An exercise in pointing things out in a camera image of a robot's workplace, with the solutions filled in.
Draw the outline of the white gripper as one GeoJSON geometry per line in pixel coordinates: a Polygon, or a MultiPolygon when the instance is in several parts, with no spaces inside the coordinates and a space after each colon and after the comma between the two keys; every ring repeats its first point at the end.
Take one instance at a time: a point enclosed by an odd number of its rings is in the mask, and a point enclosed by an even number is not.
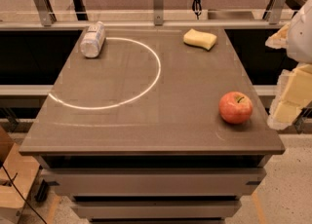
{"type": "MultiPolygon", "coordinates": [[[[288,57],[297,62],[312,63],[312,0],[271,35],[265,45],[272,49],[287,48],[288,57]]],[[[302,109],[312,102],[312,65],[300,63],[292,71],[283,70],[278,78],[267,125],[276,131],[289,127],[302,109]]]]}

